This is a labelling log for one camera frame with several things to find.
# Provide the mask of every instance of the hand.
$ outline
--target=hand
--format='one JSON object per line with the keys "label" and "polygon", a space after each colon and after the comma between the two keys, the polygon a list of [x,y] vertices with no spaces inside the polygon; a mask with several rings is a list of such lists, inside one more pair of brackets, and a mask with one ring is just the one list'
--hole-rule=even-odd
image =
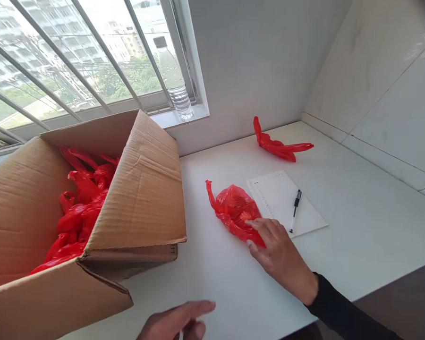
{"label": "hand", "polygon": [[246,224],[258,231],[267,247],[257,247],[248,240],[250,254],[283,288],[304,305],[311,305],[318,294],[318,278],[307,267],[285,227],[270,219],[246,221]]}
{"label": "hand", "polygon": [[196,319],[212,312],[212,301],[190,301],[185,304],[150,316],[137,340],[178,340],[183,331],[184,340],[201,340],[206,331],[203,322]]}

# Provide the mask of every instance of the white countertop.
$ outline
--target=white countertop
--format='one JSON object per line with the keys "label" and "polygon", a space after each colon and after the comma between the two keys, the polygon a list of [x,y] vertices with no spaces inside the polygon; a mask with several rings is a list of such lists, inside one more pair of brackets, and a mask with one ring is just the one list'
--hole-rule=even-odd
{"label": "white countertop", "polygon": [[205,339],[274,339],[315,320],[228,233],[210,206],[231,184],[285,170],[329,226],[293,241],[314,271],[356,300],[425,265],[425,196],[303,122],[269,131],[285,144],[309,142],[289,163],[250,136],[181,158],[188,241],[178,260],[124,282],[134,307],[64,337],[134,340],[150,314],[212,299]]}

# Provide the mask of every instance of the white paper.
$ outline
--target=white paper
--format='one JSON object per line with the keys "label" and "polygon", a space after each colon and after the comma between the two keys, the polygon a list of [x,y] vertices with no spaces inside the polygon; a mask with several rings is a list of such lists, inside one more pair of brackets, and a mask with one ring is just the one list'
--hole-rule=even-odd
{"label": "white paper", "polygon": [[[281,170],[248,179],[247,185],[262,217],[278,220],[288,231],[299,188],[286,172]],[[290,237],[299,236],[327,225],[328,223],[302,192],[296,211],[293,233],[289,233]]]}

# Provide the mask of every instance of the red plastic bag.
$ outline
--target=red plastic bag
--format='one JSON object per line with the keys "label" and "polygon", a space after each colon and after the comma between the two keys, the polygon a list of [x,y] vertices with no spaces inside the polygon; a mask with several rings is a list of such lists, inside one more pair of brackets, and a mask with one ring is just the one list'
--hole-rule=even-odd
{"label": "red plastic bag", "polygon": [[231,185],[214,198],[211,181],[206,181],[209,202],[216,216],[228,231],[246,242],[252,240],[256,245],[266,248],[258,231],[246,224],[248,220],[261,218],[255,201],[240,187]]}
{"label": "red plastic bag", "polygon": [[61,147],[60,152],[76,169],[68,174],[68,179],[75,182],[77,191],[76,194],[70,191],[61,194],[60,205],[65,215],[57,223],[58,238],[47,252],[44,263],[30,274],[82,255],[119,162],[119,158],[100,155],[108,163],[98,165],[91,155],[79,148]]}
{"label": "red plastic bag", "polygon": [[306,151],[314,147],[311,143],[284,145],[280,141],[273,141],[268,134],[261,132],[261,126],[257,116],[254,118],[254,130],[260,147],[289,162],[296,162],[295,152]]}

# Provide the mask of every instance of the black pen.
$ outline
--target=black pen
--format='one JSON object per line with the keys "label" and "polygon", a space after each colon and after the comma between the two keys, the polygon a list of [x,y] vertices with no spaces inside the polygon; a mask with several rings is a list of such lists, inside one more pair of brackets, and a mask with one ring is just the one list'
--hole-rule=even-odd
{"label": "black pen", "polygon": [[294,201],[294,214],[293,218],[291,219],[291,227],[289,229],[290,233],[293,233],[293,226],[294,226],[294,218],[296,217],[296,210],[298,209],[299,200],[301,199],[302,192],[300,190],[297,191],[296,200]]}

